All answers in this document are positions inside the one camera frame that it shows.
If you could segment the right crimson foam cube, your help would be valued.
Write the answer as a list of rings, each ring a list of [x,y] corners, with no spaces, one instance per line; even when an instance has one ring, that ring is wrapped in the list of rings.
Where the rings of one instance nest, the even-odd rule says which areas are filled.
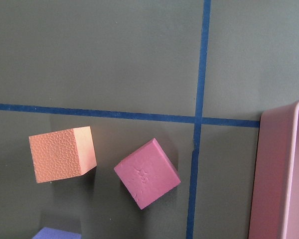
[[[124,158],[114,171],[141,210],[181,183],[155,138]]]

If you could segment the far orange foam cube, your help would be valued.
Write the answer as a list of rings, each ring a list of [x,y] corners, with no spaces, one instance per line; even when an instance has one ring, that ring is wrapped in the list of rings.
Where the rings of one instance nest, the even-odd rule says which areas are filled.
[[[89,126],[33,135],[29,144],[37,183],[82,176],[97,166]]]

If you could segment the far purple foam cube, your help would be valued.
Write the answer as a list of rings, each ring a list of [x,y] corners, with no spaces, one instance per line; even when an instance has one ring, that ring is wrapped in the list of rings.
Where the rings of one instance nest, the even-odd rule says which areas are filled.
[[[43,227],[32,239],[81,239],[78,233]]]

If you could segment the red plastic bin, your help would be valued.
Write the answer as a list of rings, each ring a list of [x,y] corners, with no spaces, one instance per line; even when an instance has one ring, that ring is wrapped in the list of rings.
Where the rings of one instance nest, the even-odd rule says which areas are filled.
[[[299,239],[299,101],[260,119],[250,239]]]

